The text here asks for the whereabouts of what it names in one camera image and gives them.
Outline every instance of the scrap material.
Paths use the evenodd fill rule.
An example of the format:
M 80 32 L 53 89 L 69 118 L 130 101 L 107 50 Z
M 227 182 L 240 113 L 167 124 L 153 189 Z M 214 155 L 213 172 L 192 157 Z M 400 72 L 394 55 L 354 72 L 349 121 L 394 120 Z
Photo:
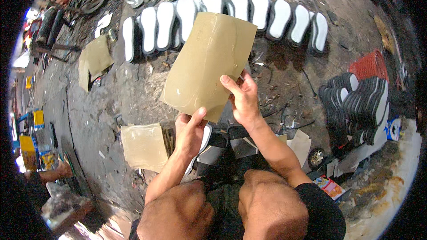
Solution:
M 159 173 L 168 160 L 160 123 L 122 126 L 120 130 L 129 166 Z
M 230 92 L 220 77 L 236 81 L 248 61 L 257 26 L 218 13 L 199 13 L 171 68 L 160 100 L 192 115 L 201 106 L 217 122 Z
M 79 57 L 79 85 L 88 92 L 88 72 L 90 72 L 91 82 L 93 82 L 102 75 L 104 69 L 113 63 L 107 46 L 107 37 L 101 35 L 94 39 L 86 45 Z
M 286 140 L 286 144 L 295 152 L 301 168 L 304 166 L 308 153 L 310 152 L 311 139 L 309 138 L 308 135 L 298 129 L 293 139 Z

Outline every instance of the foam sole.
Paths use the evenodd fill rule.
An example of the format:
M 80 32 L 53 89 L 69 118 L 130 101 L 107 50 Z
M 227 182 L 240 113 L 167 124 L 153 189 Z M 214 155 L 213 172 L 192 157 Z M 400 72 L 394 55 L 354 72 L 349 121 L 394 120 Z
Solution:
M 248 0 L 230 0 L 233 6 L 233 17 L 248 21 Z
M 328 35 L 328 22 L 322 13 L 316 13 L 312 19 L 312 34 L 310 45 L 312 50 L 322 54 Z
M 258 31 L 267 28 L 270 0 L 251 0 L 251 23 L 258 27 Z
M 175 8 L 171 2 L 160 3 L 157 9 L 157 41 L 156 49 L 165 51 L 172 42 L 172 28 L 175 21 Z
M 222 13 L 222 0 L 201 0 L 207 12 Z
M 293 46 L 302 44 L 305 32 L 310 23 L 310 14 L 302 5 L 298 5 L 293 13 L 292 25 L 288 33 L 288 42 Z
M 135 56 L 134 46 L 135 21 L 132 17 L 125 19 L 123 22 L 122 34 L 125 40 L 125 59 L 126 62 L 131 62 Z
M 142 52 L 144 54 L 151 54 L 155 50 L 155 36 L 156 36 L 156 10 L 154 7 L 143 9 L 141 12 L 140 23 L 142 25 L 143 40 Z
M 280 41 L 292 17 L 291 15 L 291 6 L 284 0 L 276 0 L 270 10 L 270 22 L 266 31 L 266 37 L 271 40 Z
M 178 0 L 176 4 L 176 15 L 181 24 L 180 39 L 183 44 L 187 41 L 191 29 L 193 29 L 196 14 L 197 9 L 194 0 Z

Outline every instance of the man's right hand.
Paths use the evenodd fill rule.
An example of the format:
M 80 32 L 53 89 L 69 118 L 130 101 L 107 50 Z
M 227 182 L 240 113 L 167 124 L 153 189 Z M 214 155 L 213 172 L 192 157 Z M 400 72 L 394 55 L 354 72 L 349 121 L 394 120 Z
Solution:
M 238 85 L 232 78 L 222 75 L 221 83 L 232 93 L 229 99 L 234 118 L 249 131 L 256 121 L 262 119 L 258 109 L 258 86 L 246 70 L 243 70 L 242 77 L 243 83 Z

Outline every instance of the plastic basket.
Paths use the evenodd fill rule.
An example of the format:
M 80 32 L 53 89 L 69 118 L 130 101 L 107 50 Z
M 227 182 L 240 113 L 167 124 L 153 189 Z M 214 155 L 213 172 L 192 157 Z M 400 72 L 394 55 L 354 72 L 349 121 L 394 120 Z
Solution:
M 384 57 L 378 49 L 353 62 L 348 71 L 353 73 L 358 80 L 378 76 L 389 81 Z

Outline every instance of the black cable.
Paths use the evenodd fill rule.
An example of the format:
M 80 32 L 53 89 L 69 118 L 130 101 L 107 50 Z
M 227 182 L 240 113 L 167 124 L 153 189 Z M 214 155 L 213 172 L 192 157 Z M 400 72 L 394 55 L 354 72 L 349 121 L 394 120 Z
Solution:
M 310 88 L 313 92 L 313 97 L 317 97 L 317 94 L 316 94 L 316 92 L 314 92 L 313 86 L 311 85 L 310 79 L 308 79 L 307 73 L 305 73 L 304 69 L 302 69 L 302 72 L 304 73 L 305 77 L 307 77 L 308 84 L 310 85 Z

